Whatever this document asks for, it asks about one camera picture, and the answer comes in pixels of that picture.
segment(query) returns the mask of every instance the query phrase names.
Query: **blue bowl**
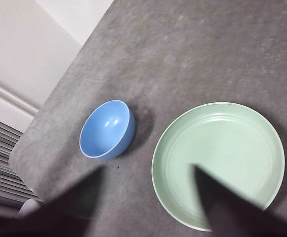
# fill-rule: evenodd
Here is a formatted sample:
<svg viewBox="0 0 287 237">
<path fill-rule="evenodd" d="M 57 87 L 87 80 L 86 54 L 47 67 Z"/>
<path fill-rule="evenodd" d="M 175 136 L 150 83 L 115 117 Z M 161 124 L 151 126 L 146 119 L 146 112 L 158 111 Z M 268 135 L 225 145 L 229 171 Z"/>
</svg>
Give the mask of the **blue bowl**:
<svg viewBox="0 0 287 237">
<path fill-rule="evenodd" d="M 134 117 L 125 102 L 111 100 L 99 106 L 86 120 L 80 134 L 80 149 L 89 158 L 114 158 L 133 140 Z"/>
</svg>

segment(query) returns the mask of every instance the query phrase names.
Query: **light green dish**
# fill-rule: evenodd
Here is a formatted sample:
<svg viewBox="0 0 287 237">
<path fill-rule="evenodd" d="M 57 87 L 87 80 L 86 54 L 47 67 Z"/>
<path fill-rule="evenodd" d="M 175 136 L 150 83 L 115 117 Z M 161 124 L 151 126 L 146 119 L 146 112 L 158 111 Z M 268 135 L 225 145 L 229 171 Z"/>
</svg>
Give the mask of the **light green dish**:
<svg viewBox="0 0 287 237">
<path fill-rule="evenodd" d="M 191 164 L 198 164 L 244 199 L 266 209 L 282 183 L 285 157 L 270 122 L 243 105 L 205 104 L 172 122 L 154 151 L 154 190 L 177 221 L 210 231 Z"/>
</svg>

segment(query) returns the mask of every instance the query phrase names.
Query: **fabric surface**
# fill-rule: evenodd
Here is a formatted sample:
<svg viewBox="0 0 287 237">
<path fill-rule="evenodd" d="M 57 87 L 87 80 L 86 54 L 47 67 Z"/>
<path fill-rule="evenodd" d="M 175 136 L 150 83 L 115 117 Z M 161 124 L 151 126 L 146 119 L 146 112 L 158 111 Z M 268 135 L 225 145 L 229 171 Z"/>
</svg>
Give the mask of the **fabric surface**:
<svg viewBox="0 0 287 237">
<path fill-rule="evenodd" d="M 79 149 L 83 123 L 112 99 L 132 110 L 135 138 L 118 158 L 86 158 Z M 269 209 L 287 219 L 287 0 L 115 0 L 20 138 L 10 165 L 43 201 L 107 166 L 89 236 L 211 236 L 162 208 L 151 161 L 176 117 L 216 101 L 249 106 L 277 130 L 286 170 Z"/>
</svg>

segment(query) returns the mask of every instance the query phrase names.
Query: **gray table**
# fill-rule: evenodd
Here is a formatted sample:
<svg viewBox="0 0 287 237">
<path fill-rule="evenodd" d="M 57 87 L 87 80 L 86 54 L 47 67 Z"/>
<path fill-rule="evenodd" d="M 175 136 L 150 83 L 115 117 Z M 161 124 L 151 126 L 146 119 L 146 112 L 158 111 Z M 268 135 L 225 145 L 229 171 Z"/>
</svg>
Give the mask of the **gray table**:
<svg viewBox="0 0 287 237">
<path fill-rule="evenodd" d="M 79 150 L 82 125 L 112 99 L 132 109 L 134 141 L 116 159 L 86 158 Z M 171 121 L 214 101 L 250 106 L 278 131 L 286 170 L 270 209 L 287 218 L 287 1 L 115 0 L 17 143 L 10 165 L 44 201 L 106 165 L 108 187 L 91 236 L 210 236 L 161 207 L 151 160 Z"/>
</svg>

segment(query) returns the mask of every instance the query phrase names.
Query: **radiator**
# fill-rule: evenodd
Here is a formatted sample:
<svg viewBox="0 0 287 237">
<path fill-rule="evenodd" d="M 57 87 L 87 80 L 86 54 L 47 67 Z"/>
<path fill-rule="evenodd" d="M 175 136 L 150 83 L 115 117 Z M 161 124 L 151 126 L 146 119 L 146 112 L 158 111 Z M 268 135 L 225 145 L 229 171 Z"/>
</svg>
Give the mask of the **radiator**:
<svg viewBox="0 0 287 237">
<path fill-rule="evenodd" d="M 22 133 L 0 122 L 0 205 L 20 208 L 32 198 L 39 198 L 8 166 L 9 155 Z"/>
</svg>

